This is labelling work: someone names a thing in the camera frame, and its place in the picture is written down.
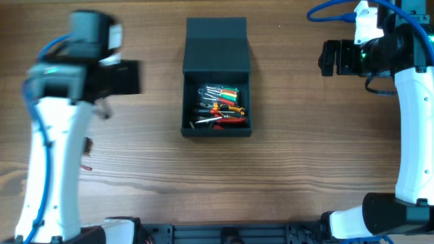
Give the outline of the black white tape measure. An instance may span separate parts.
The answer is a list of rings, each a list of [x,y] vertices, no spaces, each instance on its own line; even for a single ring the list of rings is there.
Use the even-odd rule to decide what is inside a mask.
[[[85,156],[89,156],[90,155],[90,152],[92,150],[93,144],[94,143],[93,143],[93,140],[91,138],[89,138],[89,137],[85,138],[85,144],[84,144],[84,149],[83,149],[83,154]],[[88,167],[88,166],[83,165],[83,164],[81,164],[81,168],[84,169],[84,170],[87,170],[87,171],[92,171],[91,167]]]

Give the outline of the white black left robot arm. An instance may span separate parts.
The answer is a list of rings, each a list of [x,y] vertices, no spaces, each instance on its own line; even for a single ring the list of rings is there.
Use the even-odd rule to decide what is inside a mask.
[[[108,119],[109,96],[140,93],[136,60],[122,60],[122,27],[114,17],[77,10],[70,31],[45,46],[22,84],[32,141],[24,205],[10,243],[146,243],[138,218],[109,217],[82,225],[78,185],[92,147],[93,116]]]

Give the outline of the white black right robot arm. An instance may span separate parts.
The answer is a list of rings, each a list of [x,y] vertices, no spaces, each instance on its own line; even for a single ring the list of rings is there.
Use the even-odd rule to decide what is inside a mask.
[[[401,158],[392,193],[369,193],[360,206],[322,215],[321,242],[375,241],[433,233],[433,24],[426,1],[359,1],[338,20],[353,40],[323,44],[324,77],[390,78],[398,97]]]

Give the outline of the black red small screwdriver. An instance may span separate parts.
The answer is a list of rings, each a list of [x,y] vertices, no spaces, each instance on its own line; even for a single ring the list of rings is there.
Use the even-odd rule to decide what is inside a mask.
[[[195,115],[199,115],[199,116],[214,116],[214,115],[219,115],[220,112],[219,110],[216,109],[204,109],[204,108],[196,108],[193,113]]]

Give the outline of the orange black pliers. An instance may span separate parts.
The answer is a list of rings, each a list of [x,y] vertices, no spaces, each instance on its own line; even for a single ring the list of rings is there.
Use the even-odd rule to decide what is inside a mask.
[[[239,113],[242,116],[246,115],[245,108],[238,107],[238,106],[230,106],[227,104],[213,103],[213,107],[211,108],[211,110],[212,111],[230,111],[230,112]]]

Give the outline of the clear case coloured screwdrivers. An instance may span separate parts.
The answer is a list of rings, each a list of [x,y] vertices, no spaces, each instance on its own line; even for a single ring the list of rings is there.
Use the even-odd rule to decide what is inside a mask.
[[[199,100],[204,103],[217,103],[237,106],[240,91],[236,87],[205,84],[197,90]]]

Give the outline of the dark green box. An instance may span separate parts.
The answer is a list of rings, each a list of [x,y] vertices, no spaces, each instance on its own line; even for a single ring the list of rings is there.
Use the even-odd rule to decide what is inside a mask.
[[[235,18],[187,18],[186,44],[182,73],[184,89],[182,100],[182,127],[184,137],[248,137],[252,133],[250,98],[250,51],[247,22]],[[196,108],[211,109],[213,103],[199,100],[197,90],[205,84],[236,87],[240,91],[238,107],[246,115],[219,111],[219,115],[245,117],[245,123],[224,130],[191,129],[189,121]]]

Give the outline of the red handled cutters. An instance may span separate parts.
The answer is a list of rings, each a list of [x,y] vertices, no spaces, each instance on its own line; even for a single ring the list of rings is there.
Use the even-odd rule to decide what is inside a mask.
[[[210,129],[224,130],[245,123],[245,117],[231,117],[228,115],[215,115],[215,121],[211,122]]]

